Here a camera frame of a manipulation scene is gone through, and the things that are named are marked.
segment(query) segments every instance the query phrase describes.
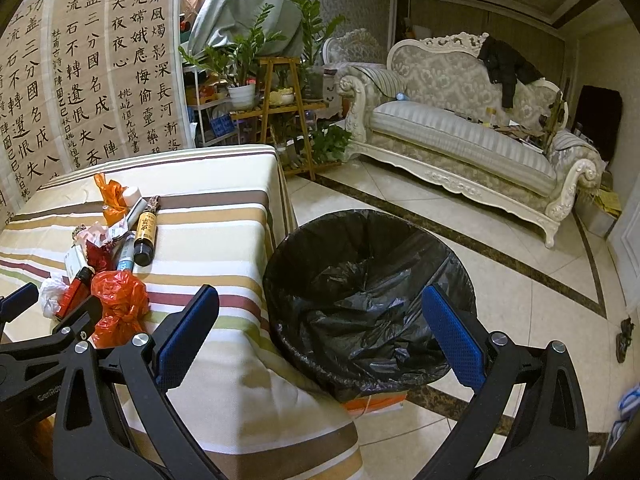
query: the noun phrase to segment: black plastic bag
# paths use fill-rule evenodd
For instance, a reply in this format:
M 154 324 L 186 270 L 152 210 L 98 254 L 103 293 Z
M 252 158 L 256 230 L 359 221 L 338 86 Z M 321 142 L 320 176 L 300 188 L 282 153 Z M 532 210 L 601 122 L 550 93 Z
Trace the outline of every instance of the black plastic bag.
M 331 213 L 284 240 L 264 275 L 271 336 L 340 402 L 401 392 L 450 369 L 421 312 L 437 283 L 476 313 L 473 285 L 443 242 L 373 210 Z

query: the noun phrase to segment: trash pile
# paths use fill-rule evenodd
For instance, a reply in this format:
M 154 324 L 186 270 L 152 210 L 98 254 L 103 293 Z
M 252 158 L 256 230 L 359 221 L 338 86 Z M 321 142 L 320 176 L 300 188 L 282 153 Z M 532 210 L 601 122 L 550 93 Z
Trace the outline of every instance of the trash pile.
M 144 332 L 142 317 L 149 312 L 145 284 L 133 274 L 134 264 L 149 266 L 154 257 L 159 196 L 148 200 L 137 187 L 108 183 L 94 175 L 104 205 L 106 226 L 96 222 L 73 230 L 65 254 L 66 276 L 53 274 L 40 287 L 42 313 L 63 319 L 90 295 L 102 303 L 102 319 L 95 327 L 96 348 L 127 343 Z

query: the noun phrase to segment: tiled floor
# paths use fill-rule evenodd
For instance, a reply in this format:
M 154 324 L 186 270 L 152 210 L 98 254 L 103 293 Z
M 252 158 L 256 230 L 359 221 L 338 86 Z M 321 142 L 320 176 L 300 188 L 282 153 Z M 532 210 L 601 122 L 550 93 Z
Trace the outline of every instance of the tiled floor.
M 480 240 L 598 301 L 587 252 L 573 216 L 562 223 L 555 248 L 548 250 L 533 225 L 370 159 L 352 160 L 324 175 Z M 299 224 L 328 212 L 372 207 L 299 177 L 290 178 L 288 185 Z M 487 256 L 446 238 L 443 241 L 471 276 L 478 317 L 488 330 L 501 330 L 518 344 L 544 347 L 559 339 L 567 345 L 580 380 L 589 430 L 601 433 L 610 430 L 618 399 L 640 378 L 640 335 L 636 331 L 626 362 L 618 364 L 615 337 L 620 321 L 627 316 L 625 302 L 606 243 L 588 232 L 587 237 L 602 284 L 607 319 Z M 462 386 L 452 372 L 431 386 L 459 399 L 472 397 L 472 391 Z M 506 415 L 515 414 L 521 395 L 522 387 L 514 388 Z M 356 425 L 368 474 L 374 480 L 412 479 L 454 424 L 455 421 L 410 402 L 400 409 L 365 415 Z M 481 462 L 497 456 L 504 440 L 495 435 Z M 590 449 L 592 466 L 598 450 Z

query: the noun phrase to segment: yellow bottle label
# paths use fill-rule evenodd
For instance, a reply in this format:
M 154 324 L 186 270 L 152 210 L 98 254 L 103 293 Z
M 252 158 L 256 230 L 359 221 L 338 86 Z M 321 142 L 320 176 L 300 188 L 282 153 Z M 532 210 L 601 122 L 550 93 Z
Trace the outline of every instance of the yellow bottle label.
M 149 240 L 152 244 L 156 241 L 156 215 L 148 211 L 140 215 L 136 240 Z

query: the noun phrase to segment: metal screw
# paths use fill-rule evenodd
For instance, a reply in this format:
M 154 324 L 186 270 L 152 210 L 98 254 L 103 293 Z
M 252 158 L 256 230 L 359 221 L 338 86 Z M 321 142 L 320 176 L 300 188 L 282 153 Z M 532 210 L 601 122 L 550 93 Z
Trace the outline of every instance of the metal screw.
M 149 342 L 149 336 L 145 333 L 133 336 L 133 346 L 144 346 Z
M 553 341 L 551 343 L 551 348 L 553 348 L 556 352 L 558 352 L 559 354 L 563 354 L 566 352 L 566 346 L 563 342 L 561 341 Z
M 87 341 L 81 341 L 78 344 L 76 344 L 76 353 L 77 354 L 82 354 L 84 352 L 86 352 L 89 349 L 89 343 Z
M 491 341 L 493 341 L 495 345 L 505 346 L 509 342 L 509 338 L 502 332 L 495 332 L 491 334 Z

